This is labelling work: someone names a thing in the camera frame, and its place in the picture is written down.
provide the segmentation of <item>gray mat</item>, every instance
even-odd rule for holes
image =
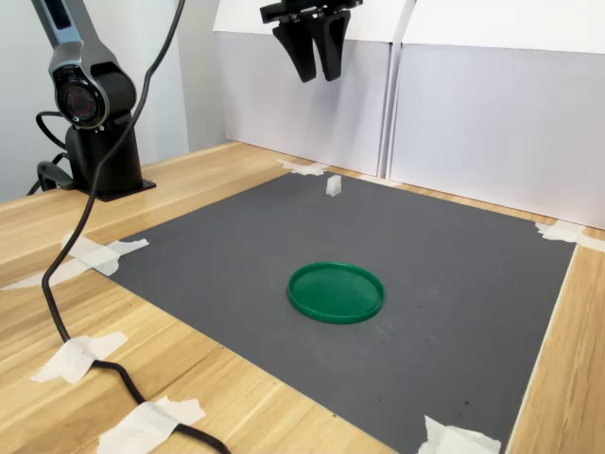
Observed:
[[[328,177],[287,174],[132,236],[150,245],[112,280],[400,452],[425,441],[425,415],[505,445],[574,245],[345,177],[326,197]],[[323,260],[376,274],[382,311],[297,312],[288,277]]]

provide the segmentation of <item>wooden table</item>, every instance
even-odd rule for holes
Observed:
[[[144,176],[158,187],[123,200],[98,202],[84,234],[101,244],[136,234],[287,173],[278,158],[308,164],[230,143],[146,166]],[[519,218],[548,224],[555,220],[405,184],[398,187]],[[0,204],[0,288],[48,267],[85,201],[78,192],[54,190]],[[605,232],[586,231],[605,239]],[[603,257],[576,248],[509,452],[605,452]],[[128,342],[109,360],[124,365],[149,400],[164,395],[172,400],[197,398],[207,416],[195,426],[233,452],[390,452],[285,383],[94,271],[55,286],[54,293],[71,336],[125,333]],[[98,436],[135,407],[111,372],[92,370],[77,385],[61,379],[29,381],[60,346],[40,288],[0,291],[0,452],[95,451]],[[175,434],[158,451],[211,450]]]

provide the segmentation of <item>green plastic lid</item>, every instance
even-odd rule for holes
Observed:
[[[287,295],[312,319],[347,324],[376,315],[385,301],[385,288],[371,272],[355,265],[319,262],[292,274]]]

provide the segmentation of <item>black cable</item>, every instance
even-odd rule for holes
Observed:
[[[63,159],[63,158],[69,160],[69,157],[67,156],[67,153],[65,153],[65,152],[59,153],[57,156],[55,156],[53,158],[52,163],[53,164],[58,164],[61,161],[61,159]],[[34,183],[33,186],[31,186],[31,189],[29,189],[29,191],[27,191],[27,195],[28,196],[33,196],[36,193],[36,191],[40,188],[40,185],[41,185],[40,180],[38,180],[36,183]]]
[[[63,118],[62,113],[60,113],[60,112],[49,112],[49,111],[40,112],[40,113],[38,113],[36,115],[36,124],[38,125],[38,128],[40,128],[40,131],[42,131],[44,133],[44,135],[46,137],[48,137],[53,144],[55,144],[59,148],[63,148],[65,150],[67,150],[67,147],[65,146],[65,144],[63,144],[62,141],[59,140],[55,136],[55,134],[53,134],[50,131],[50,129],[47,128],[46,125],[44,124],[43,118],[45,116],[58,116],[60,118]],[[59,161],[62,158],[69,159],[67,157],[67,153],[59,153],[57,156],[55,156],[55,159],[53,159],[53,164],[58,164]],[[29,189],[29,191],[27,191],[26,197],[27,196],[33,196],[39,188],[40,188],[40,180],[38,180],[36,183],[34,183],[33,186],[31,186],[31,189]]]
[[[53,134],[50,131],[50,129],[46,127],[46,125],[44,124],[44,120],[43,120],[43,117],[45,117],[45,116],[58,116],[60,118],[63,118],[63,114],[60,112],[49,112],[49,111],[40,112],[36,115],[36,123],[38,124],[38,128],[40,128],[42,130],[44,135],[46,137],[48,137],[57,147],[67,149],[65,144],[63,144],[61,140],[59,140],[57,137],[55,137],[55,134]]]
[[[129,124],[126,126],[126,128],[124,129],[124,131],[118,138],[117,142],[115,142],[112,149],[110,149],[109,153],[107,153],[107,155],[101,161],[99,161],[98,165],[96,166],[95,175],[93,177],[93,183],[91,185],[90,195],[88,197],[88,201],[86,202],[86,206],[84,207],[84,212],[82,213],[82,217],[80,218],[78,225],[76,226],[76,229],[70,236],[69,240],[67,240],[67,243],[65,244],[63,249],[60,251],[60,253],[57,256],[57,258],[55,259],[55,261],[50,265],[48,270],[44,273],[44,276],[42,279],[42,289],[43,289],[44,297],[46,298],[46,302],[48,303],[48,309],[50,310],[50,315],[53,318],[53,322],[55,323],[55,326],[57,327],[59,334],[64,342],[69,341],[69,339],[70,339],[69,333],[67,333],[67,328],[65,328],[65,325],[63,324],[63,320],[61,319],[61,315],[59,314],[59,310],[57,309],[57,303],[55,302],[55,298],[53,297],[53,293],[50,289],[50,277],[57,270],[57,268],[59,267],[61,262],[64,260],[64,258],[67,256],[67,254],[69,254],[69,252],[71,251],[72,247],[76,243],[76,240],[82,233],[82,230],[84,230],[84,226],[86,225],[86,222],[88,221],[88,217],[91,215],[91,212],[93,211],[93,205],[95,204],[96,189],[98,187],[98,179],[99,179],[99,174],[100,174],[101,168],[119,150],[120,146],[122,145],[122,142],[124,142],[126,137],[128,137],[128,135],[132,132],[132,130],[134,129],[134,126],[136,125],[136,122],[138,121],[139,117],[141,116],[141,111],[143,110],[143,108],[145,107],[145,103],[147,102],[147,95],[149,92],[149,83],[151,81],[151,77],[153,76],[153,73],[155,73],[155,71],[160,66],[160,63],[162,63],[162,60],[164,59],[164,56],[165,56],[166,52],[168,51],[170,44],[172,43],[172,39],[177,30],[179,20],[181,19],[182,10],[184,8],[184,5],[185,5],[185,0],[179,0],[179,5],[177,6],[177,10],[175,12],[174,19],[172,21],[170,29],[168,30],[168,34],[164,41],[164,45],[162,46],[162,49],[160,50],[160,53],[158,54],[155,61],[151,64],[151,66],[145,73],[143,91],[141,92],[141,98],[139,100],[139,105],[134,110],[134,114],[132,115],[132,118],[130,119]],[[113,363],[113,362],[100,361],[100,360],[96,360],[95,362],[93,362],[93,367],[96,367],[99,369],[112,369],[112,370],[116,371],[122,377],[124,384],[128,388],[130,395],[136,401],[136,403],[140,405],[143,402],[145,402],[145,398],[136,389],[136,387],[134,386],[134,383],[130,379],[129,374],[128,374],[128,372],[126,372],[126,369],[124,369],[124,367],[122,367],[119,364]],[[195,428],[190,428],[188,426],[179,424],[175,428],[175,431],[178,431],[180,433],[193,437],[197,440],[200,440],[201,442],[204,442],[205,444],[210,445],[211,447],[216,449],[221,454],[231,454],[231,452],[229,451],[229,448],[226,447],[220,440],[216,439],[212,435],[202,432],[201,430],[197,430]]]

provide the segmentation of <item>white tape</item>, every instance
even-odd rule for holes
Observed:
[[[62,248],[71,235],[72,232],[65,235],[63,242],[61,243]],[[61,282],[80,276],[90,268],[94,268],[106,276],[111,276],[119,268],[118,258],[120,258],[120,256],[141,249],[148,244],[149,242],[146,239],[140,239],[139,241],[132,241],[130,243],[114,241],[107,246],[102,246],[96,244],[86,236],[80,236],[76,241],[76,244],[72,247],[72,250],[69,252],[74,258],[62,263],[57,268],[50,278],[50,286],[53,287]],[[0,289],[11,290],[15,288],[38,287],[42,284],[43,275],[44,273],[40,272]]]
[[[600,239],[590,238],[585,235],[584,226],[558,220],[553,225],[541,224],[536,222],[538,233],[542,234],[542,238],[551,240],[566,241],[568,243],[577,243],[584,248],[593,249],[605,253],[605,241]]]
[[[384,178],[372,177],[370,175],[362,175],[358,178],[358,180],[363,180],[364,182],[382,184],[383,186],[395,187],[398,186],[399,182],[394,182],[393,180],[385,180]]]
[[[294,163],[289,163],[283,159],[278,159],[278,163],[282,164],[282,168],[289,168],[290,173],[300,173],[301,175],[323,175],[324,169],[329,167],[327,164],[314,163],[309,166],[301,166]]]
[[[97,339],[88,336],[70,339],[30,380],[45,382],[62,376],[68,383],[76,384],[86,375],[95,359],[105,359],[126,340],[126,335],[120,332]]]
[[[197,399],[171,402],[163,397],[144,402],[99,438],[98,454],[145,454],[165,442],[179,424],[205,416]]]
[[[334,197],[340,194],[342,191],[342,177],[340,175],[333,175],[328,178],[328,184],[325,187],[325,195]]]
[[[424,417],[427,440],[418,454],[498,454],[500,442],[479,432],[444,426],[437,421]]]

